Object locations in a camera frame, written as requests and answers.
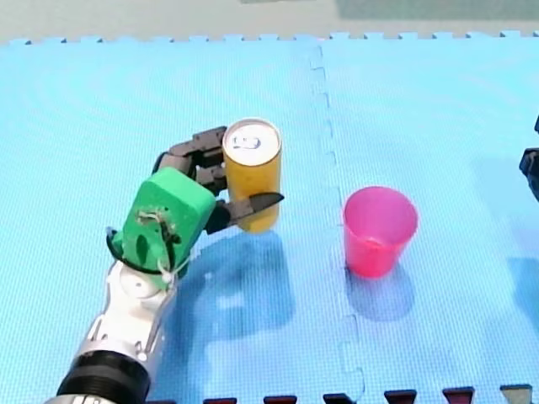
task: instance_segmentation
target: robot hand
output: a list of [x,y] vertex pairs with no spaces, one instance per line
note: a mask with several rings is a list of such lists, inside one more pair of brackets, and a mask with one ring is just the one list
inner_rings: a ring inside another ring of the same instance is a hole
[[46,404],[145,404],[163,353],[163,322],[201,232],[234,226],[284,199],[263,193],[236,202],[216,200],[227,189],[221,148],[225,130],[196,134],[162,153],[121,231],[107,231],[115,261],[105,308],[56,397]]

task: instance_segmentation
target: pink cup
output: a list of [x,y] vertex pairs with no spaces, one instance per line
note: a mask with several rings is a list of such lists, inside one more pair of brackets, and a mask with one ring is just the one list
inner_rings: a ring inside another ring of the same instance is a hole
[[350,271],[379,278],[395,266],[418,227],[418,213],[400,192],[369,187],[344,207],[344,253]]

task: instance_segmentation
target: yellow can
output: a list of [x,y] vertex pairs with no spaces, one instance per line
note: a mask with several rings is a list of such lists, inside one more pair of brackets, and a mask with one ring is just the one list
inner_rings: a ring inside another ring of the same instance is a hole
[[[249,118],[228,127],[222,150],[231,201],[262,192],[280,192],[281,138],[265,120]],[[242,220],[239,227],[251,233],[269,230],[279,217],[279,204]]]

